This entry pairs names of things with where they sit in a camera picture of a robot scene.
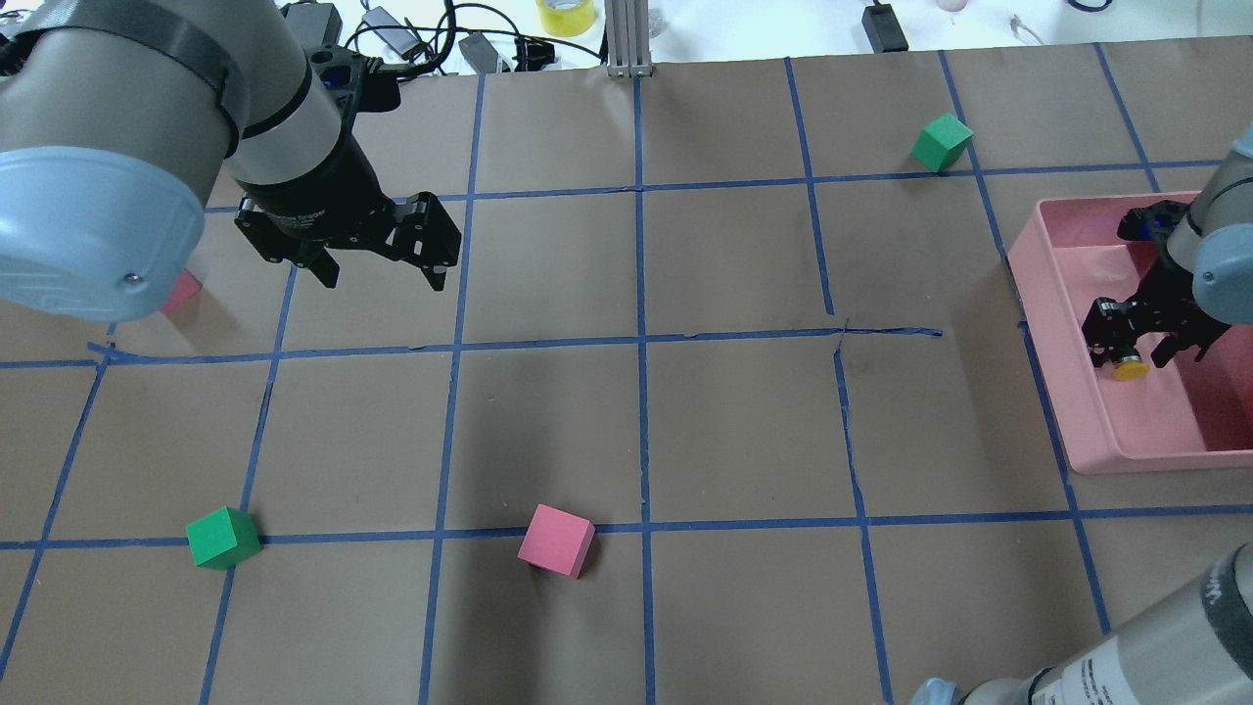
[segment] green block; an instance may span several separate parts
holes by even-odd
[[[187,543],[197,566],[216,571],[224,571],[261,552],[252,517],[231,507],[187,525]]]
[[[940,115],[937,120],[922,128],[918,140],[913,144],[913,155],[926,168],[938,173],[961,157],[975,133],[952,113]]]

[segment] black power adapter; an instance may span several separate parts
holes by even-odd
[[[876,0],[862,13],[862,26],[866,28],[870,46],[876,54],[910,49],[910,43],[905,40],[901,23],[896,20],[896,11],[892,10],[891,5],[880,5]]]

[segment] pink bin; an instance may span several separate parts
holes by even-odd
[[[1079,326],[1093,298],[1124,299],[1155,255],[1152,242],[1124,242],[1129,208],[1195,193],[1041,200],[1010,249],[1040,368],[1070,467],[1131,473],[1253,467],[1253,326],[1234,326],[1200,363],[1180,352],[1140,381],[1094,369]],[[1162,338],[1140,338],[1140,354]]]

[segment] robotic arm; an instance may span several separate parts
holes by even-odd
[[[1130,298],[1093,301],[1083,323],[1093,366],[1111,363],[1115,378],[1134,379],[1148,372],[1141,334],[1165,333],[1152,354],[1163,368],[1192,346],[1200,361],[1232,324],[1253,323],[1253,125],[1190,205],[1135,208],[1118,234],[1154,242],[1158,257]]]
[[[387,198],[352,136],[413,71],[323,44],[333,13],[302,46],[293,9],[48,0],[0,38],[0,297],[103,321],[155,311],[223,160],[262,257],[333,287],[327,248],[370,249],[442,289],[461,233],[431,193]]]

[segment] yellow tape roll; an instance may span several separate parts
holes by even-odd
[[[596,20],[596,8],[591,0],[535,0],[540,9],[540,24],[553,36],[574,36],[588,31]]]

